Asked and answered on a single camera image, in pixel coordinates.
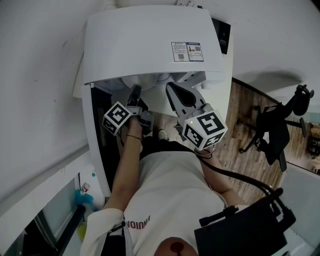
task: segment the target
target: person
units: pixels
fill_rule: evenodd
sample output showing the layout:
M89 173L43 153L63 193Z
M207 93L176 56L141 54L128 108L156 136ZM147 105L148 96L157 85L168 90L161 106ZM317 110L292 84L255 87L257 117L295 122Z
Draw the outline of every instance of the person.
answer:
M135 256L195 256L199 219L246 204L226 176L200 162L189 148L168 141L164 130L159 137L142 139L138 119L130 118L110 198L103 210L88 217L81 256L122 255L121 250ZM198 154L222 169L212 152ZM126 245L107 242L113 231L129 239Z

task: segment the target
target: wooden floor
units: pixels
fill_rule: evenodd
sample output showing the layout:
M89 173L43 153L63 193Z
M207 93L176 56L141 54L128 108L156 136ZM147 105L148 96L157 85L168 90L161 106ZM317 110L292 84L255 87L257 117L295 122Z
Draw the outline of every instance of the wooden floor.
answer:
M254 131L249 130L244 125L236 125L236 121L240 118L255 126L257 117L257 112L253 109L255 105L260 105L263 110L265 106L274 106L275 103L233 82L226 117L228 131L216 147L215 154L225 170L250 176L272 186L272 188L277 188L282 177L279 161L276 161L273 165L269 165L265 154L258 152L255 146L250 148L247 153L239 153L239 148L246 147L253 137ZM158 129L165 129L169 134L170 141L178 141L191 149L194 148L189 141L182 142L178 132L174 128L174 125L177 123L176 117L159 113L153 113L153 115L154 133ZM297 121L298 118L294 120L292 117L289 117L287 120ZM308 138L303 137L302 130L298 127L288 125L288 129L290 142L285 148L287 162L311 171L311 156L307 154L306 150ZM231 182L238 194L249 204L252 204L263 196L259 189L250 184L234 179L231 179Z

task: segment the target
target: white t-shirt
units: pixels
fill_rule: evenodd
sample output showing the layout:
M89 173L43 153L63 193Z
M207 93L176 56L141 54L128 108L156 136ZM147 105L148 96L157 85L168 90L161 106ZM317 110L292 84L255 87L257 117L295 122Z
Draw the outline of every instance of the white t-shirt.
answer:
M199 219L221 212L225 208L225 202L222 196L208 187L196 155L181 151L153 153L140 161L139 172L139 189L124 211L133 254L154 255L160 243L170 237L183 239L198 252L194 230L201 227ZM107 219L110 215L108 210L114 211L103 210L106 217L92 217L92 222L110 223ZM117 221L121 221L122 217L118 214ZM98 226L91 224L88 219L81 248L81 253L86 256L95 254L91 254L84 247L97 247L86 242L87 236L92 237L92 232L95 232L90 225Z

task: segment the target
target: black cable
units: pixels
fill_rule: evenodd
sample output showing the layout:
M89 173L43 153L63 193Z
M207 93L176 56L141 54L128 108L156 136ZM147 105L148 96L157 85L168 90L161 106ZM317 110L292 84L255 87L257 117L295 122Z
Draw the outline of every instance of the black cable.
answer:
M80 172L78 172L79 189L81 190ZM85 215L82 216L83 222L86 222Z
M124 144L124 142L123 142L123 140L122 140L122 128L121 128L121 127L120 127L120 134L119 134L119 132L118 132L117 134L118 134L119 137L120 137L120 142L121 142L122 147L124 147L125 144Z
M267 184L265 184L265 183L263 183L263 182L261 182L259 180L256 180L254 178L248 177L248 176L240 174L240 173L236 173L236 172L232 172L232 171L229 171L229 170L223 170L223 169L217 168L217 167L212 166L211 164L207 163L206 161L204 161L201 157L198 156L198 158L199 158L199 160L201 162L203 162L211 170L213 170L213 171L215 171L215 172L217 172L219 174L222 174L222 175L225 175L225 176L229 176L229 177L235 178L237 180L240 180L240 181L249 183L251 185L254 185L258 189L260 189L263 193L265 193L266 196L270 195L268 192L270 192L270 193L274 193L275 192L271 187L269 187ZM285 210L288 209L285 206L285 204L280 200L279 197L277 197L275 200L279 204L279 206L282 208L282 211L285 211Z
M126 136L133 137L133 138L136 138L136 139L138 139L138 140L142 141L142 139L141 139L141 138L136 137L136 136L132 136L132 135L129 135L129 134L127 134Z

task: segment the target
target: white panel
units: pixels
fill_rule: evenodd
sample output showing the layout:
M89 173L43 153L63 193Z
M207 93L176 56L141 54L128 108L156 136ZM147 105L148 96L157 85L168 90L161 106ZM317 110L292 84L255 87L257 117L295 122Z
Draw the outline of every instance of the white panel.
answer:
M102 193L105 197L110 196L110 188L108 185L107 177L105 175L105 169L102 164L95 120L92 109L92 98L91 98L91 87L90 85L84 85L82 87L82 106L83 106L83 115L84 115L84 124L86 135L89 143L90 153L92 157L92 163L94 165L95 174L99 180L99 184L102 190Z
M273 256L282 256L285 252L289 251L291 256L310 256L314 251L305 240L297 235L291 228L284 232L287 245L278 250Z
M72 179L42 209L53 234L58 233L68 214L75 208L75 191L75 182Z
M320 176L288 163L280 187L281 196L296 217L291 226L313 248L320 243Z
M35 216L80 171L93 171L88 147L8 196L0 204L0 255L3 255Z
M175 62L172 42L200 43L204 61ZM224 72L208 10L167 5L90 16L83 68L84 83L146 73Z

